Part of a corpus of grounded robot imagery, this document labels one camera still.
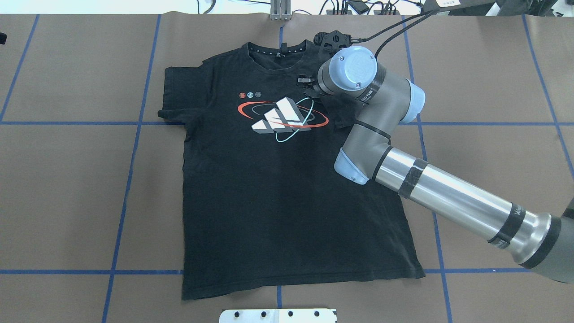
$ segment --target t-shirt sleeve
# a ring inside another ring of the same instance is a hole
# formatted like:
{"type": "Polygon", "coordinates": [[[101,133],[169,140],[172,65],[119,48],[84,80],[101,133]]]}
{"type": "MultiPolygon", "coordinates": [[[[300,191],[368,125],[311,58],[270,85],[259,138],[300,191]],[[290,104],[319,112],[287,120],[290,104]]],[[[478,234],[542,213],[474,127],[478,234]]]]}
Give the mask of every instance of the t-shirt sleeve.
{"type": "Polygon", "coordinates": [[[205,63],[200,67],[166,68],[164,105],[157,115],[179,122],[200,116],[213,95],[212,76],[212,66],[205,63]]]}

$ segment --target black tape band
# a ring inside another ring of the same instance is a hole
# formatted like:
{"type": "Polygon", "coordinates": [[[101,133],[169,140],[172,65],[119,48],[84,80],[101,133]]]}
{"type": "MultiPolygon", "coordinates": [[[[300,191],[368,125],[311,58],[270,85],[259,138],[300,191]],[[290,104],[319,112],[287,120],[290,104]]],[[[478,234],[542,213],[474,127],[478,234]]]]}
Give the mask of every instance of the black tape band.
{"type": "Polygon", "coordinates": [[[406,174],[405,180],[401,184],[401,188],[398,190],[398,195],[404,198],[410,198],[410,194],[413,192],[415,186],[417,186],[418,180],[421,178],[422,171],[425,170],[428,163],[420,158],[414,161],[413,167],[409,169],[406,174]]]}
{"type": "Polygon", "coordinates": [[[512,203],[510,213],[506,221],[502,225],[498,233],[488,241],[490,244],[496,245],[499,249],[504,249],[509,246],[510,240],[514,238],[520,226],[524,222],[526,210],[517,204],[512,203]]]}
{"type": "Polygon", "coordinates": [[[389,154],[389,152],[391,151],[391,149],[393,149],[393,147],[389,146],[385,152],[383,153],[383,155],[381,156],[381,159],[379,159],[379,162],[377,163],[377,167],[375,168],[375,171],[373,172],[373,177],[371,177],[372,180],[376,180],[377,178],[377,174],[379,173],[379,170],[381,169],[381,165],[383,164],[383,162],[385,161],[385,158],[387,158],[387,155],[389,154]]]}
{"type": "Polygon", "coordinates": [[[369,84],[365,88],[365,90],[361,93],[361,95],[359,95],[355,99],[360,98],[359,99],[360,101],[367,103],[379,91],[381,85],[383,85],[383,81],[385,80],[386,74],[387,74],[386,69],[381,68],[381,66],[379,66],[379,68],[377,68],[375,78],[373,79],[371,84],[369,84]]]}
{"type": "Polygon", "coordinates": [[[556,240],[558,240],[558,236],[560,235],[560,229],[562,228],[562,220],[558,217],[552,217],[550,221],[550,228],[542,241],[538,250],[524,263],[521,263],[520,266],[523,266],[526,269],[531,269],[539,265],[545,258],[548,256],[548,253],[554,247],[556,240]]]}
{"type": "Polygon", "coordinates": [[[359,120],[355,121],[355,124],[356,124],[356,125],[360,125],[360,126],[364,126],[364,127],[367,128],[368,130],[374,131],[374,132],[380,134],[381,136],[383,136],[383,137],[385,137],[385,138],[391,140],[391,135],[390,135],[390,134],[388,134],[388,133],[386,133],[386,132],[384,132],[384,131],[382,131],[382,130],[380,130],[380,129],[377,129],[377,128],[371,126],[370,124],[366,124],[366,123],[364,123],[363,121],[359,121],[359,120]]]}

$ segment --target blue tape line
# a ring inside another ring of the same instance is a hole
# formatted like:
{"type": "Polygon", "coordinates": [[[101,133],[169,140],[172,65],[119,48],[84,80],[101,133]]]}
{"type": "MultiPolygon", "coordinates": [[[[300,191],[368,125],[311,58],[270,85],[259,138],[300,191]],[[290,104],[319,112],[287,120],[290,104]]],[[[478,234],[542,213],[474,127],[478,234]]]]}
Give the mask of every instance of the blue tape line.
{"type": "Polygon", "coordinates": [[[283,308],[283,299],[282,299],[282,286],[279,285],[277,286],[277,308],[278,309],[282,309],[283,308]]]}
{"type": "MultiPolygon", "coordinates": [[[[410,74],[410,81],[414,82],[414,70],[413,70],[413,63],[410,56],[410,46],[409,46],[409,36],[407,35],[407,31],[404,33],[405,36],[405,48],[406,48],[406,59],[409,63],[409,74],[410,74]]],[[[424,135],[422,132],[422,122],[421,122],[421,115],[417,115],[417,126],[418,126],[418,136],[421,141],[421,150],[422,150],[422,158],[428,161],[426,156],[426,147],[425,147],[425,140],[424,135]]],[[[444,293],[444,303],[447,310],[447,319],[449,323],[452,323],[452,312],[451,312],[451,301],[450,296],[448,295],[448,285],[447,285],[447,275],[444,271],[444,261],[443,261],[443,249],[440,244],[440,234],[439,234],[439,223],[436,220],[436,213],[432,213],[433,221],[435,224],[435,241],[436,241],[436,249],[439,256],[439,265],[440,265],[440,276],[443,281],[443,293],[444,293]]]]}
{"type": "Polygon", "coordinates": [[[447,274],[496,274],[505,272],[531,272],[525,268],[451,268],[444,270],[447,274]]]}
{"type": "Polygon", "coordinates": [[[538,60],[536,59],[536,54],[534,53],[534,47],[532,46],[532,41],[530,39],[530,31],[528,30],[528,24],[526,23],[526,16],[522,14],[522,23],[524,24],[524,31],[526,32],[526,39],[528,40],[528,47],[530,48],[530,54],[532,54],[532,60],[534,61],[534,66],[536,68],[536,73],[538,73],[538,78],[540,79],[540,84],[542,85],[542,90],[544,91],[544,96],[546,97],[546,102],[548,103],[548,108],[550,108],[550,114],[552,115],[552,120],[556,126],[556,132],[558,133],[558,138],[560,139],[560,144],[562,145],[562,150],[564,151],[564,156],[566,157],[566,162],[568,163],[568,168],[570,168],[570,175],[574,179],[574,167],[572,166],[572,160],[570,159],[570,154],[566,148],[566,143],[562,136],[562,131],[558,125],[558,119],[556,118],[556,113],[554,112],[554,106],[550,100],[550,95],[548,94],[548,89],[546,88],[546,82],[544,82],[544,77],[540,71],[540,66],[538,65],[538,60]]]}
{"type": "Polygon", "coordinates": [[[176,122],[176,121],[142,121],[142,125],[147,126],[147,125],[159,125],[159,126],[163,126],[163,125],[184,125],[185,123],[183,122],[176,122]]]}
{"type": "Polygon", "coordinates": [[[139,135],[141,133],[142,120],[144,118],[145,103],[146,103],[147,96],[148,96],[149,80],[150,80],[150,77],[152,75],[153,58],[154,58],[154,54],[156,52],[157,35],[158,35],[159,30],[160,30],[160,22],[161,22],[161,15],[159,14],[159,15],[157,15],[156,31],[155,31],[155,34],[153,36],[152,52],[151,52],[150,57],[149,57],[148,75],[146,76],[145,87],[143,88],[144,91],[143,91],[142,105],[141,105],[141,108],[139,110],[138,128],[135,131],[134,148],[131,152],[130,170],[127,174],[126,191],[123,195],[122,214],[119,218],[118,235],[117,235],[116,240],[115,240],[114,258],[112,259],[112,264],[111,264],[110,281],[108,282],[108,290],[106,293],[106,302],[104,303],[104,310],[102,313],[102,323],[106,322],[108,309],[110,307],[111,293],[112,293],[112,289],[114,286],[115,268],[116,268],[116,265],[118,262],[119,245],[120,245],[120,242],[122,240],[123,223],[124,223],[124,220],[126,218],[127,197],[130,193],[131,178],[132,178],[133,173],[134,173],[135,153],[137,152],[137,149],[138,149],[139,135]]]}
{"type": "Polygon", "coordinates": [[[36,26],[38,25],[38,19],[40,19],[39,14],[37,14],[36,19],[34,19],[32,30],[30,30],[30,35],[28,36],[28,41],[26,42],[26,46],[24,46],[24,51],[22,52],[22,56],[20,57],[20,61],[18,62],[18,67],[16,67],[16,73],[14,73],[12,83],[10,84],[10,88],[8,89],[8,94],[6,95],[6,99],[4,100],[4,105],[2,106],[2,111],[0,112],[0,121],[2,121],[2,119],[4,118],[6,108],[8,108],[8,102],[10,102],[10,97],[12,96],[12,90],[14,90],[14,85],[16,84],[16,80],[18,79],[18,74],[20,74],[20,68],[22,68],[22,63],[24,62],[24,58],[26,57],[26,53],[28,52],[28,48],[30,47],[30,42],[32,41],[34,31],[36,30],[36,26]]]}
{"type": "Polygon", "coordinates": [[[4,269],[0,275],[109,275],[110,270],[76,269],[4,269]]]}
{"type": "Polygon", "coordinates": [[[443,258],[443,247],[440,242],[440,233],[439,233],[439,223],[436,218],[436,213],[432,213],[433,222],[435,224],[435,241],[436,241],[436,249],[439,254],[439,266],[440,266],[440,277],[443,281],[443,293],[444,293],[444,302],[447,306],[447,319],[449,323],[452,323],[452,312],[451,312],[451,300],[450,296],[448,295],[448,285],[447,285],[447,272],[444,269],[444,258],[443,258]]]}
{"type": "MultiPolygon", "coordinates": [[[[426,274],[440,274],[441,269],[429,268],[426,274]]],[[[496,274],[501,272],[531,272],[524,268],[445,268],[447,274],[496,274]]],[[[1,269],[0,275],[110,275],[111,270],[84,269],[1,269]]],[[[183,270],[115,270],[114,275],[183,275],[183,270]]],[[[277,287],[277,304],[281,305],[282,286],[277,287]]]]}
{"type": "Polygon", "coordinates": [[[183,270],[116,270],[115,275],[183,275],[183,270]]]}
{"type": "Polygon", "coordinates": [[[285,25],[279,27],[279,47],[278,48],[281,48],[281,44],[283,44],[283,27],[284,26],[285,25]]]}

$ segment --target metal bracket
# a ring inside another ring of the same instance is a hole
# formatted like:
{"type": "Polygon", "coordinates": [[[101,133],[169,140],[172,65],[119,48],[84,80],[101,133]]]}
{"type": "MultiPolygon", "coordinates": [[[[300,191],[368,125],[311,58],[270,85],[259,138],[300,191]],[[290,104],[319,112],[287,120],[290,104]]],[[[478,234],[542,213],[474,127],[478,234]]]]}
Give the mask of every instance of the metal bracket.
{"type": "Polygon", "coordinates": [[[271,20],[291,20],[291,0],[271,0],[271,20]]]}

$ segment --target adidas logo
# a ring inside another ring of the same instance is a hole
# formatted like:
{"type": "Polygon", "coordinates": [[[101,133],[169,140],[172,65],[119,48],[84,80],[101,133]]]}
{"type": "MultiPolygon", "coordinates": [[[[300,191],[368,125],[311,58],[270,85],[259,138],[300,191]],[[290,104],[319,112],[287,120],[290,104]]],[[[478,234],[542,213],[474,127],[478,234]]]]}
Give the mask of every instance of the adidas logo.
{"type": "Polygon", "coordinates": [[[257,133],[292,132],[311,130],[305,117],[293,100],[285,97],[276,103],[277,107],[267,111],[264,119],[254,123],[251,128],[257,133]]]}

